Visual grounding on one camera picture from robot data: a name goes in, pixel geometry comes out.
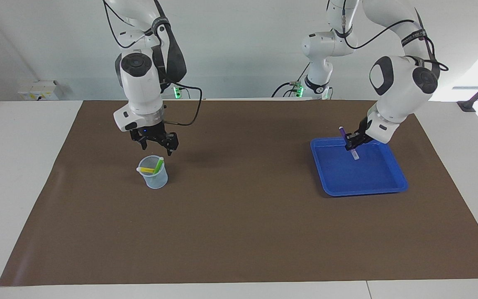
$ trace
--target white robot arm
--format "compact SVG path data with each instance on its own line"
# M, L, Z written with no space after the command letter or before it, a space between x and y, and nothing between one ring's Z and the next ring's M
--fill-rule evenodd
M174 132L165 132L161 93L185 76L186 66L169 20L158 0L104 0L104 5L107 15L109 8L134 27L119 34L112 30L122 51L115 68L129 100L114 113L114 120L143 149L151 140L171 155L178 148L178 138Z
M328 58L349 55L360 48L353 46L357 42L351 34L359 1L329 0L327 15L332 30L316 32L304 39L302 49L311 61L309 74L302 81L304 96L323 98L333 71ZM389 28L400 37L406 56L385 56L372 67L370 82L380 99L370 108L359 130L347 135L348 150L373 139L389 142L407 116L431 98L438 87L442 65L434 57L434 46L432 49L429 46L429 38L415 8L402 0L362 2L370 21Z

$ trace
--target blue tray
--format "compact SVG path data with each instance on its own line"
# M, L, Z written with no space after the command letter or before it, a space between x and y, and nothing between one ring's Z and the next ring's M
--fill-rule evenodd
M408 183L390 147L373 140L357 148L355 161L342 137L317 138L311 150L322 187L332 196L397 193Z

